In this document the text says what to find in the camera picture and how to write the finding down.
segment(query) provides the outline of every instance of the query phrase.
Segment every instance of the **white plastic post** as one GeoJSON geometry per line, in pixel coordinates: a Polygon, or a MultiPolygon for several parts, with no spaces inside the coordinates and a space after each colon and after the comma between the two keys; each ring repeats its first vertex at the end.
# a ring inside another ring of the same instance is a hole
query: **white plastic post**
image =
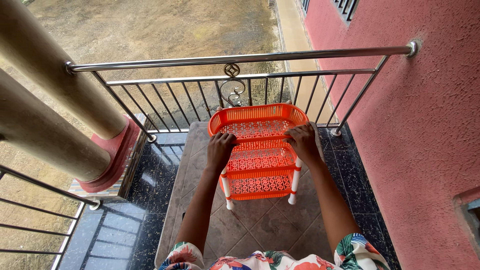
{"type": "MultiPolygon", "coordinates": [[[[222,175],[227,173],[227,169],[224,168],[222,171],[222,175]]],[[[230,187],[228,186],[228,180],[226,177],[222,177],[222,185],[223,185],[223,192],[225,192],[225,198],[227,199],[227,209],[233,209],[233,202],[232,199],[228,199],[230,197],[230,187]]]]}
{"type": "MultiPolygon", "coordinates": [[[[295,166],[298,168],[301,168],[303,165],[303,161],[301,161],[297,157],[297,161],[295,162],[295,166]]],[[[295,204],[297,202],[296,199],[296,193],[297,193],[297,188],[299,186],[299,179],[300,179],[300,171],[295,170],[293,172],[293,179],[292,179],[292,193],[290,194],[290,198],[288,198],[288,203],[289,204],[295,204]]]]}

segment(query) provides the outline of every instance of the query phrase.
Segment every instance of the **shirt sleeve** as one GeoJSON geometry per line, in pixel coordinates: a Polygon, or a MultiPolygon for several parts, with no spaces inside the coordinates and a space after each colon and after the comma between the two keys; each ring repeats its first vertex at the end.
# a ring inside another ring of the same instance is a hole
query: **shirt sleeve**
{"type": "Polygon", "coordinates": [[[192,243],[179,242],[173,246],[172,251],[158,270],[203,270],[204,268],[200,250],[192,243]]]}
{"type": "Polygon", "coordinates": [[[344,270],[390,270],[384,257],[360,233],[351,233],[338,243],[335,264],[344,270]]]}

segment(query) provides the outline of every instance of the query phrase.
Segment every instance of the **forearm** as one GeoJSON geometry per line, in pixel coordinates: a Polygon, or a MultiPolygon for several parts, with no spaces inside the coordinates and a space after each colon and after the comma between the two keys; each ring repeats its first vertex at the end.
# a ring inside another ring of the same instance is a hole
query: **forearm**
{"type": "Polygon", "coordinates": [[[220,173],[205,168],[175,240],[176,243],[189,242],[194,244],[202,254],[219,176],[220,173]]]}
{"type": "Polygon", "coordinates": [[[317,190],[330,249],[334,253],[343,237],[350,233],[360,233],[360,229],[325,163],[318,161],[309,168],[317,190]]]}

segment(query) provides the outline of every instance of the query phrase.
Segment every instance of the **hand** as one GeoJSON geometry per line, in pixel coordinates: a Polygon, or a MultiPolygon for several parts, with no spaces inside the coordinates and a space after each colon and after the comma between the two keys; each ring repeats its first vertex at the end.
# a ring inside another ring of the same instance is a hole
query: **hand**
{"type": "Polygon", "coordinates": [[[210,138],[207,149],[207,170],[220,174],[230,159],[232,149],[238,144],[232,142],[237,139],[233,134],[222,134],[221,132],[210,138]]]}
{"type": "Polygon", "coordinates": [[[306,125],[299,125],[284,132],[284,135],[290,135],[293,139],[283,139],[284,142],[289,143],[297,156],[308,166],[318,164],[320,153],[318,152],[317,144],[315,143],[315,130],[310,122],[306,125]]]}

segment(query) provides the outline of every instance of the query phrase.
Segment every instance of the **red pillar base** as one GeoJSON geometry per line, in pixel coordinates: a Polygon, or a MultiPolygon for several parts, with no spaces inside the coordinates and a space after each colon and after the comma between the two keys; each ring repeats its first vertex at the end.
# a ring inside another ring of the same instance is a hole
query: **red pillar base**
{"type": "Polygon", "coordinates": [[[125,161],[133,150],[136,138],[140,133],[140,128],[135,122],[125,115],[124,117],[127,120],[125,128],[115,138],[104,140],[96,134],[92,135],[92,141],[109,153],[110,164],[99,177],[93,180],[84,182],[77,179],[84,191],[94,193],[105,190],[115,184],[123,174],[125,161]]]}

